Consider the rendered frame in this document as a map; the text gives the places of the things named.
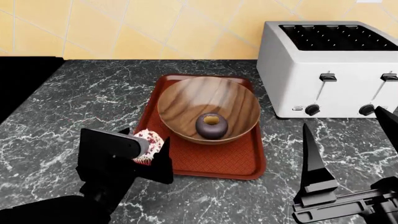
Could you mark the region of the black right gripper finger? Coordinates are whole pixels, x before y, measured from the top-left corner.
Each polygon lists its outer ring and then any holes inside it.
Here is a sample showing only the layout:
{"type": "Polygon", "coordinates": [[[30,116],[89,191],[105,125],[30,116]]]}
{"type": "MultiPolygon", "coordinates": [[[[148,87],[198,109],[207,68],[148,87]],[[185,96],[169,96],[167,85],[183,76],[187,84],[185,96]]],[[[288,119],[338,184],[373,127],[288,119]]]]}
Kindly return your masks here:
{"type": "Polygon", "coordinates": [[[303,207],[336,201],[338,183],[323,163],[318,146],[307,126],[303,125],[303,166],[298,202],[303,207]]]}
{"type": "Polygon", "coordinates": [[[398,136],[398,116],[390,113],[388,110],[378,106],[374,113],[382,130],[388,136],[398,136]]]}

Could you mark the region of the red plastic serving tray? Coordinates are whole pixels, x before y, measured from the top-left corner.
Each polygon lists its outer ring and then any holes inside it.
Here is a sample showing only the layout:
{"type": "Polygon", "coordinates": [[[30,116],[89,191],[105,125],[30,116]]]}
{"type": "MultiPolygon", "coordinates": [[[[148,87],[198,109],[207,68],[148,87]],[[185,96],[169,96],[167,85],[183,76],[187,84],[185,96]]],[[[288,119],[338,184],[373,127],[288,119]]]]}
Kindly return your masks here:
{"type": "Polygon", "coordinates": [[[192,77],[192,74],[177,73],[161,76],[134,132],[148,129],[159,134],[162,139],[171,139],[170,158],[176,175],[258,179],[266,169],[266,157],[258,124],[235,141],[220,145],[202,145],[177,136],[161,122],[157,112],[157,102],[161,93],[170,85],[192,77]]]}

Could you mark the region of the white four-slot toaster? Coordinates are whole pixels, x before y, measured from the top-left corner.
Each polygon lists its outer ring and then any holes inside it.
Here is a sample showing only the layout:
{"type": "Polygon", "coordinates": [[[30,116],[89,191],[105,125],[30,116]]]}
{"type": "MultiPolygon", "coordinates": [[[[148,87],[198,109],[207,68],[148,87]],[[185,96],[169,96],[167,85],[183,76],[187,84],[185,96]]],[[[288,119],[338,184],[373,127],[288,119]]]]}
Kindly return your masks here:
{"type": "Polygon", "coordinates": [[[257,71],[274,113],[291,118],[374,118],[359,114],[367,104],[398,108],[398,39],[357,21],[265,22],[257,71]],[[322,82],[333,73],[337,82],[322,82]],[[320,112],[309,116],[307,106],[320,112]]]}

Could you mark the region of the white cupcake with red sprinkles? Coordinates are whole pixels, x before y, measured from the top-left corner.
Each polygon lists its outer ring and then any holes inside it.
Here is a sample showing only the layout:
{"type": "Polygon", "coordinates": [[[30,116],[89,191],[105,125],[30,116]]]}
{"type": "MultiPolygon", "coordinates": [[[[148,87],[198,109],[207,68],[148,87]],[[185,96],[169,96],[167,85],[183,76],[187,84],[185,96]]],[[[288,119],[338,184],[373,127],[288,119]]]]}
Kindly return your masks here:
{"type": "Polygon", "coordinates": [[[141,138],[148,141],[149,146],[145,153],[133,161],[137,164],[144,164],[149,166],[154,158],[154,154],[159,152],[164,145],[164,140],[154,131],[144,129],[133,135],[135,138],[141,138]]]}

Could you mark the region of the round wooden bowl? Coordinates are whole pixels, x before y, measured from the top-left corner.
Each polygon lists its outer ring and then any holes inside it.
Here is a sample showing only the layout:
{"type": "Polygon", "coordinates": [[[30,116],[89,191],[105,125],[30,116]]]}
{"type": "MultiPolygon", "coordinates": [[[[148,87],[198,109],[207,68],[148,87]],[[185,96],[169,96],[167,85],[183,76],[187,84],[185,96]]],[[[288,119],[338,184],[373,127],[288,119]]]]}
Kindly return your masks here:
{"type": "Polygon", "coordinates": [[[161,121],[187,141],[217,145],[241,138],[257,125],[260,117],[258,99],[244,85],[221,77],[200,76],[181,80],[162,92],[157,102],[161,121]],[[204,113],[218,113],[228,122],[220,139],[205,139],[195,129],[204,113]]]}

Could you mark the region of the black toaster dial knob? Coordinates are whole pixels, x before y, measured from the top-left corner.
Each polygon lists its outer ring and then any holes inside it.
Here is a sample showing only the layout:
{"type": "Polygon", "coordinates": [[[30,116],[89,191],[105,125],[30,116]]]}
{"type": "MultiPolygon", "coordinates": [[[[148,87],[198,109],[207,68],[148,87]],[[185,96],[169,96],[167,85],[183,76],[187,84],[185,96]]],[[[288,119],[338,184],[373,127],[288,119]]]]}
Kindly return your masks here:
{"type": "Polygon", "coordinates": [[[311,104],[307,106],[305,109],[305,113],[309,116],[316,115],[319,112],[320,112],[320,106],[318,106],[317,104],[311,104]]]}
{"type": "Polygon", "coordinates": [[[359,114],[360,114],[360,115],[363,115],[363,116],[368,116],[368,115],[374,113],[374,110],[375,110],[374,105],[372,105],[372,104],[367,104],[367,105],[362,106],[362,107],[359,109],[359,114]]]}

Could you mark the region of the chocolate glazed donut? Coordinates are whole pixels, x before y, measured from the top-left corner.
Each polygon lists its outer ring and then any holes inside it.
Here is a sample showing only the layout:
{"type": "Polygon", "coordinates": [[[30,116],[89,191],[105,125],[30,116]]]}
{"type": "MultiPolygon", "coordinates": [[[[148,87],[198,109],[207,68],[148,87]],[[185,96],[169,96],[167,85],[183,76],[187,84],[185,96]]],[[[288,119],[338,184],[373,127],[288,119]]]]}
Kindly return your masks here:
{"type": "Polygon", "coordinates": [[[197,118],[195,129],[205,139],[220,139],[228,130],[228,122],[218,113],[204,113],[197,118]]]}

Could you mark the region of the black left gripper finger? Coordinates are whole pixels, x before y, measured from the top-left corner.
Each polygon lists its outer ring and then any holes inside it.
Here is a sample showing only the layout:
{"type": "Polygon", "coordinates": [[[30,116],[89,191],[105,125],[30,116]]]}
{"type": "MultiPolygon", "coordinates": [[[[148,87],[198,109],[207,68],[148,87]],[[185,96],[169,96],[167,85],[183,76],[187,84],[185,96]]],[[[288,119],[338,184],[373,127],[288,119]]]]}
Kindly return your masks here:
{"type": "Polygon", "coordinates": [[[119,137],[120,140],[123,140],[123,141],[133,141],[134,140],[134,136],[130,135],[130,128],[124,128],[123,130],[120,130],[119,134],[120,134],[120,137],[119,137]]]}
{"type": "Polygon", "coordinates": [[[137,176],[161,184],[171,184],[174,181],[174,172],[169,149],[170,137],[167,137],[160,151],[154,154],[149,166],[139,165],[136,167],[137,176]]]}

